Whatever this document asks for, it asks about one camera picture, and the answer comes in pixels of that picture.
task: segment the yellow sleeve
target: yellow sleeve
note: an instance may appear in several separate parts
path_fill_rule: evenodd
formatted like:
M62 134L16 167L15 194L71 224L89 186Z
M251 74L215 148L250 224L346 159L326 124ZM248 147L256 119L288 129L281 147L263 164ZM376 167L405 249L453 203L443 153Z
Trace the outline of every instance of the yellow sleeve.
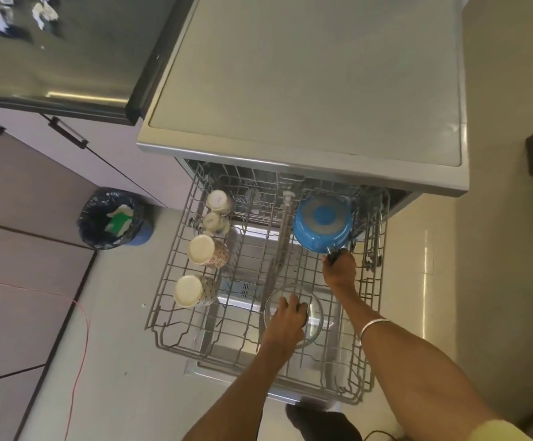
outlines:
M532 441L524 432L507 421L488 421L471 433L469 441Z

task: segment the dishwasher top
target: dishwasher top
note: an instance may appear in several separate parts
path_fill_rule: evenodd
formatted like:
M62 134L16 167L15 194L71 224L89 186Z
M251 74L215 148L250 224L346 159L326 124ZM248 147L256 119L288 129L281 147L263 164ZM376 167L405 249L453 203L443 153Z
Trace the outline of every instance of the dishwasher top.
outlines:
M469 181L461 7L196 0L138 143L461 195Z

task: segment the dishwasher rack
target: dishwasher rack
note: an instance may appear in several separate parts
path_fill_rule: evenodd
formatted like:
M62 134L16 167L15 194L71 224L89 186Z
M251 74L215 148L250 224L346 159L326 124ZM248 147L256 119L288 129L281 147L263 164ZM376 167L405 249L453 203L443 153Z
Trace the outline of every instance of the dishwasher rack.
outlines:
M146 324L154 332L158 348L231 375L243 371L260 347L263 292L269 283L271 261L280 251L278 240L286 238L289 245L284 266L273 284L297 283L315 292L323 305L324 323L316 341L293 354L275 384L321 399L360 402L364 392L373 387L370 368L346 313L323 281L321 256L299 245L292 234L292 220L281 229L283 192L296 192L293 212L299 201L314 194L333 195L353 204L353 236L358 235L351 245L357 261L355 286L361 299L375 310L380 308L389 193L378 187L224 164L199 162L194 171ZM195 265L187 257L189 241L199 233L201 218L208 211L205 198L218 188L235 200L229 215L231 231L222 237L231 255L220 270ZM216 280L218 301L193 308L174 302L175 282L191 273Z

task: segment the bracelet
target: bracelet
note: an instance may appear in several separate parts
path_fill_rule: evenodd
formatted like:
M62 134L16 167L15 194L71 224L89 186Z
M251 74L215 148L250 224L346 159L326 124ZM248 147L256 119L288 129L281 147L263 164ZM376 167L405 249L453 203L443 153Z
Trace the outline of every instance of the bracelet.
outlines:
M374 320L371 320L371 321L370 321L369 323L367 323L364 327L362 327L362 329L361 329L361 333L360 333L359 338L358 338L358 346L359 346L359 348L360 348L361 345L362 345L362 337L363 337L363 335L365 334L366 329L367 329L369 326L374 325L375 323L379 323L379 322L390 322L390 320L389 320L388 318L381 318L381 319L380 319L380 318L379 318L379 319L376 318L376 319L374 319Z

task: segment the red cable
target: red cable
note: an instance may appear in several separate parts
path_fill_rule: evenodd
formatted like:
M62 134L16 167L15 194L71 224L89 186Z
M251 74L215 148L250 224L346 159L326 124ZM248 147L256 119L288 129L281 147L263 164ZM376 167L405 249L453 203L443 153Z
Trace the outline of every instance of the red cable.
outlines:
M81 375L82 367L83 367L83 364L85 363L86 348L87 348L87 345L89 343L89 318L86 315L85 309L82 307L82 305L79 302L77 302L76 300L73 300L73 299L69 299L68 297L62 296L60 294L54 294L54 293L51 293L51 292L39 291L37 289L32 289L32 288L24 288L23 286L15 286L15 285L10 285L9 283L2 283L2 282L0 282L0 286L9 286L10 288L24 289L26 291L32 291L32 292L37 292L37 293L40 293L40 294L45 294L47 296L60 297L60 298L62 298L64 300L67 300L69 302L72 302L72 303L76 304L78 306L78 308L81 310L81 312L83 313L83 316L85 316L85 324L86 324L85 350L83 351L83 357L81 359L81 366L79 367L79 372L77 373L77 378L75 379L75 385L72 386L71 408L70 408L70 410L68 412L68 421L66 423L66 432L64 434L64 441L66 441L66 438L68 437L68 430L71 427L72 408L74 407L74 403L75 403L75 391L77 390L77 383L79 382L79 377Z

